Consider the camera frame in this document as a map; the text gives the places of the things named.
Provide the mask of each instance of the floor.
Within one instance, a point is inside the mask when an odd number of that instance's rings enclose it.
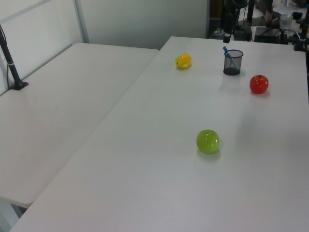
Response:
[[[213,32],[218,29],[219,24],[220,24],[220,19],[219,18],[218,19],[211,19],[210,20],[210,22],[209,22],[209,36],[208,36],[209,39],[223,40],[224,35],[213,36]]]

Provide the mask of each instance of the microphone stand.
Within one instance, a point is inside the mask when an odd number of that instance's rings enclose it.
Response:
[[[4,36],[4,33],[3,33],[1,27],[0,27],[0,46],[1,46],[1,49],[2,49],[3,54],[5,56],[8,67],[10,68],[12,76],[14,78],[14,86],[11,89],[14,89],[14,90],[23,89],[25,86],[28,85],[28,83],[21,81],[20,78],[19,78],[18,72],[17,72],[16,67],[14,65],[13,59],[11,57],[11,54],[10,54],[9,48],[7,46],[6,39],[5,39],[5,36]]]

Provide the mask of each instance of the pencil cup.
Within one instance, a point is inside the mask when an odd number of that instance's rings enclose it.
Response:
[[[226,75],[234,76],[240,74],[240,66],[241,66],[241,59],[243,56],[243,52],[239,50],[229,50],[230,57],[226,53],[225,60],[224,60],[224,69],[223,72]]]

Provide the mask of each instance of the apple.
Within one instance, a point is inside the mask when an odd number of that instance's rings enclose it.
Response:
[[[250,89],[255,94],[264,93],[268,88],[268,79],[262,75],[256,75],[250,80]]]
[[[213,130],[202,130],[197,135],[197,147],[204,153],[213,153],[218,150],[220,139]]]

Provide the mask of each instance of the white table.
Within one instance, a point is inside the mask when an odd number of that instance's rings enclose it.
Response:
[[[0,200],[29,207],[157,54],[78,43],[0,97]]]
[[[171,37],[12,232],[306,231],[305,54],[231,41],[244,57],[227,76],[223,46]],[[183,52],[188,70],[175,67]],[[255,74],[269,78],[264,95],[249,89]],[[217,153],[198,151],[203,129],[219,134]]]

